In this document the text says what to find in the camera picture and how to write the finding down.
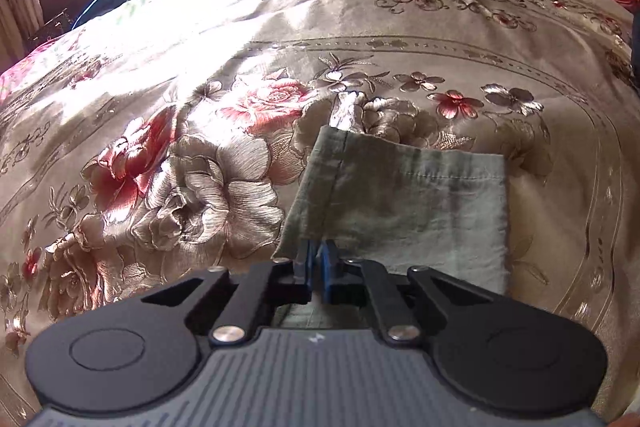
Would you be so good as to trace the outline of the floral satin bedspread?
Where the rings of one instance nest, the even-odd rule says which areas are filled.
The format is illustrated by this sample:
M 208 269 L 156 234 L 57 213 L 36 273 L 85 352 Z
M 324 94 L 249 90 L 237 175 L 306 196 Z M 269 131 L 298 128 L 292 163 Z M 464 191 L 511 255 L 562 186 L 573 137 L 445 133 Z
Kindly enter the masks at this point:
M 615 0 L 130 0 L 1 77 L 1 421 L 48 326 L 276 251 L 322 127 L 506 161 L 506 294 L 639 405 L 639 76 Z

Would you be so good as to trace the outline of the olive green pants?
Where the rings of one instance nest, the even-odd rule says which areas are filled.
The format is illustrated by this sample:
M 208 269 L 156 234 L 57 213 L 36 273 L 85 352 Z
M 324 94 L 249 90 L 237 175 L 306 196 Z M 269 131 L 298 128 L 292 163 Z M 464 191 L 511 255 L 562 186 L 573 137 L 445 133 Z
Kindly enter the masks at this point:
M 295 255 L 303 239 L 332 239 L 390 273 L 427 265 L 504 294 L 506 161 L 324 126 L 286 214 L 277 256 Z

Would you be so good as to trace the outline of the blue edged dark object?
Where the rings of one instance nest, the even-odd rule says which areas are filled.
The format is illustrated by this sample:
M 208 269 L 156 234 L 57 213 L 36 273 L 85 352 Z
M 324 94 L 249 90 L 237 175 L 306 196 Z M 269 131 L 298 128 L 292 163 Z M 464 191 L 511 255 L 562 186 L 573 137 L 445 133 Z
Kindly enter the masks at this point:
M 72 29 L 79 28 L 92 19 L 109 13 L 126 1 L 127 0 L 93 0 L 74 21 Z

